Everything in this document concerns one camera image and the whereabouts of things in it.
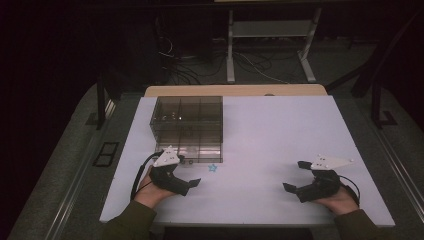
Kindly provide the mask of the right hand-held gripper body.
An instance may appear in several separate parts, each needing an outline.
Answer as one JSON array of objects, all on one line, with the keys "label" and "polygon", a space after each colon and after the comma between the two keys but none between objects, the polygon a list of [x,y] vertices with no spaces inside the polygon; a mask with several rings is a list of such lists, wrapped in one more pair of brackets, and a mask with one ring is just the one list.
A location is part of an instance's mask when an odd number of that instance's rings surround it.
[{"label": "right hand-held gripper body", "polygon": [[340,187],[345,187],[354,196],[353,190],[341,182],[341,176],[335,171],[336,168],[352,165],[353,159],[318,155],[311,163],[310,171],[314,176],[312,183],[297,187],[295,193],[302,203],[333,196]]}]

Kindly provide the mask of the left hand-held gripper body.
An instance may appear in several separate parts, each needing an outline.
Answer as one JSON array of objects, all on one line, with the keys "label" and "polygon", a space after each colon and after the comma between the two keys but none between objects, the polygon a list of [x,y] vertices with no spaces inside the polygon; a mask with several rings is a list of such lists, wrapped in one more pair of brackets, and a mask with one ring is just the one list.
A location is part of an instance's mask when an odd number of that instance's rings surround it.
[{"label": "left hand-held gripper body", "polygon": [[157,187],[186,196],[190,184],[174,175],[174,170],[180,163],[180,158],[171,146],[165,148],[154,161],[149,177]]}]

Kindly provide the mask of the person's right hand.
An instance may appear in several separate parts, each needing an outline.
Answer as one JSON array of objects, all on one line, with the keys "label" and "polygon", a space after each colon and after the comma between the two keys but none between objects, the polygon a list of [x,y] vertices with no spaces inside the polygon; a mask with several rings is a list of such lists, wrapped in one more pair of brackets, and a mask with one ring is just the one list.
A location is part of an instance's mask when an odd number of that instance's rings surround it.
[{"label": "person's right hand", "polygon": [[336,216],[348,214],[359,209],[359,205],[345,187],[340,187],[333,196],[314,200],[314,203],[325,206]]}]

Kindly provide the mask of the person's left hand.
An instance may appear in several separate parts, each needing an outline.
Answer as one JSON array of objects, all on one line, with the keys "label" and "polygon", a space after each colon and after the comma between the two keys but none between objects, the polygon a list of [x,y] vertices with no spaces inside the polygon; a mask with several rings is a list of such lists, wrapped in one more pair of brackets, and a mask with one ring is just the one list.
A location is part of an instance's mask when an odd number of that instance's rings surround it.
[{"label": "person's left hand", "polygon": [[174,196],[173,192],[157,187],[153,184],[149,175],[146,175],[140,182],[134,200],[154,209],[160,202],[171,196]]}]

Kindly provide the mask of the clear plastic drawer box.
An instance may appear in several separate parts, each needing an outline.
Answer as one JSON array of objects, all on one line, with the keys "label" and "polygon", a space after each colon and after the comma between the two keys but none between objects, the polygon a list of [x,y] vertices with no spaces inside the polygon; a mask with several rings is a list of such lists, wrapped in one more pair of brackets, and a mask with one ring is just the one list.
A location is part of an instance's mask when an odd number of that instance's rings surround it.
[{"label": "clear plastic drawer box", "polygon": [[156,151],[171,146],[186,164],[223,162],[222,96],[160,96],[150,127]]}]

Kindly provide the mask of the wooden table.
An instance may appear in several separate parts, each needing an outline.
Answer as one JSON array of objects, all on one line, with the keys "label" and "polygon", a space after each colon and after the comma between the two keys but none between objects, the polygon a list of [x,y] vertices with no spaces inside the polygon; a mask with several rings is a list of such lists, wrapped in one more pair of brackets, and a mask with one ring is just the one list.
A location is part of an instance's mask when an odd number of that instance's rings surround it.
[{"label": "wooden table", "polygon": [[150,86],[145,97],[158,96],[326,96],[319,84]]}]

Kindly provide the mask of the black metal stand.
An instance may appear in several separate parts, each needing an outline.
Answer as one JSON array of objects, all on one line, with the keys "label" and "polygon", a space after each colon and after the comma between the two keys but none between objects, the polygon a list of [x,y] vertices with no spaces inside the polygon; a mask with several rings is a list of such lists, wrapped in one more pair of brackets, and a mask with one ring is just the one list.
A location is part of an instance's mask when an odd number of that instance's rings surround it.
[{"label": "black metal stand", "polygon": [[381,110],[383,80],[378,78],[378,74],[399,41],[399,37],[403,34],[402,25],[401,17],[391,16],[385,19],[380,24],[382,33],[369,59],[359,67],[324,86],[325,90],[330,92],[354,77],[358,77],[351,89],[351,94],[355,98],[362,98],[368,90],[371,90],[371,120],[378,129],[397,124],[389,111]]},{"label": "black metal stand", "polygon": [[96,129],[101,130],[106,120],[112,114],[114,107],[113,91],[111,81],[103,74],[97,76],[97,125]]}]

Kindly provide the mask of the white metal stand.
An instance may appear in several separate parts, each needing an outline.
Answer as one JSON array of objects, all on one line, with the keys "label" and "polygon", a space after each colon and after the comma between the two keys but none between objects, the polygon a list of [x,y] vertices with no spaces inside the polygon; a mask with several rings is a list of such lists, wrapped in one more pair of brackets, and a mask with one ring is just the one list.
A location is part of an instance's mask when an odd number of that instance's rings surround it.
[{"label": "white metal stand", "polygon": [[235,82],[233,40],[235,38],[267,38],[267,37],[304,37],[305,44],[297,52],[297,57],[308,83],[315,83],[316,78],[308,62],[308,54],[313,43],[322,9],[316,8],[314,16],[308,20],[263,20],[235,21],[234,11],[228,15],[227,38],[227,82]]}]

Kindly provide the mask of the aluminium rail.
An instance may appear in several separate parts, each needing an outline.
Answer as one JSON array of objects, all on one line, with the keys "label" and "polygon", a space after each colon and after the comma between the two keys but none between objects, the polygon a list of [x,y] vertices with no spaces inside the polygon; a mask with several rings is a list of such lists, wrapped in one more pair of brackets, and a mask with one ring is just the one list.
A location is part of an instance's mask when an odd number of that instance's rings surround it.
[{"label": "aluminium rail", "polygon": [[382,111],[381,113],[377,113],[377,115],[383,115],[383,119],[380,120],[379,118],[374,119],[371,117],[370,123],[372,124],[374,134],[386,154],[388,165],[393,170],[398,182],[420,218],[420,221],[424,223],[424,195],[411,178],[401,158],[383,132],[384,126],[395,126],[397,122],[389,111]]},{"label": "aluminium rail", "polygon": [[84,146],[83,155],[80,158],[77,171],[72,178],[71,184],[66,191],[63,200],[59,205],[59,209],[44,240],[60,240],[62,232],[74,208],[74,204],[81,192],[85,173],[88,167],[92,164],[92,158],[100,146],[101,140],[105,134],[105,128],[108,125],[109,119],[113,115],[115,108],[116,103],[112,100],[109,100],[105,107],[100,108],[101,112],[106,116],[106,122],[101,125],[99,130],[94,131],[89,142]]}]

